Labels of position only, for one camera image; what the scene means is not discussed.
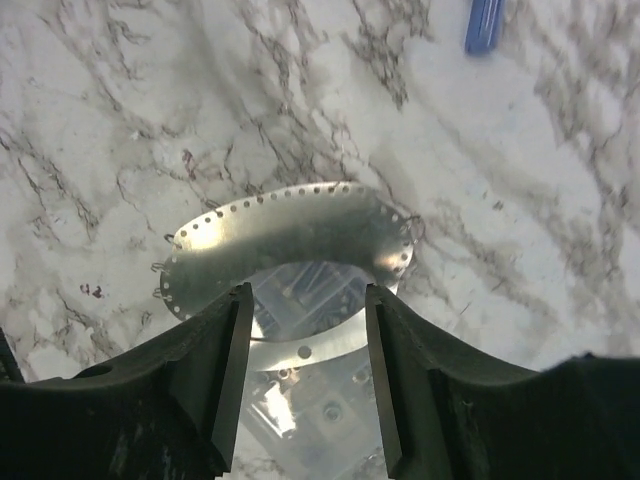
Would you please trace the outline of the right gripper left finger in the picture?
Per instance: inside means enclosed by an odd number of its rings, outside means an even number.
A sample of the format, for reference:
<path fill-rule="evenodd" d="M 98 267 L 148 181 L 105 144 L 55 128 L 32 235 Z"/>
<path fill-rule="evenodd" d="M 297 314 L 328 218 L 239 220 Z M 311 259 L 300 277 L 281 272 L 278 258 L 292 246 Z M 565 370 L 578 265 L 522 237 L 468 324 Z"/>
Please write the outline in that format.
<path fill-rule="evenodd" d="M 1 346 L 5 479 L 217 479 L 232 466 L 249 284 L 72 378 L 28 382 Z"/>

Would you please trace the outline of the clear plastic screw box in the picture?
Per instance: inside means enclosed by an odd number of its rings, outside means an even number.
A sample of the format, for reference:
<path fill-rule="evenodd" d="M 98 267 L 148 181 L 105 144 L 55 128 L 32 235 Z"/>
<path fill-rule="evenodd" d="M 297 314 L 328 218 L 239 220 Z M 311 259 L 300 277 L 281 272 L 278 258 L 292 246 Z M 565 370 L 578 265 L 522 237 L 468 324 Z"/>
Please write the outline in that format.
<path fill-rule="evenodd" d="M 328 262 L 255 274 L 253 335 L 269 342 L 331 331 L 364 306 L 370 277 Z M 288 479 L 384 479 L 368 352 L 246 376 L 242 425 Z"/>

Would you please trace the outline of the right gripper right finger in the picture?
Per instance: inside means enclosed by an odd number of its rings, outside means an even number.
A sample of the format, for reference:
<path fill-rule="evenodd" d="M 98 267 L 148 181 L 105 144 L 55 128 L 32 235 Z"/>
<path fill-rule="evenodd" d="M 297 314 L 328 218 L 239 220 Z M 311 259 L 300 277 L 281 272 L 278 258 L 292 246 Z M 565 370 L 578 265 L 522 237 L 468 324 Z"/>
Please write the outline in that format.
<path fill-rule="evenodd" d="M 537 372 L 366 290 L 366 332 L 392 479 L 635 479 L 639 362 L 592 354 Z"/>

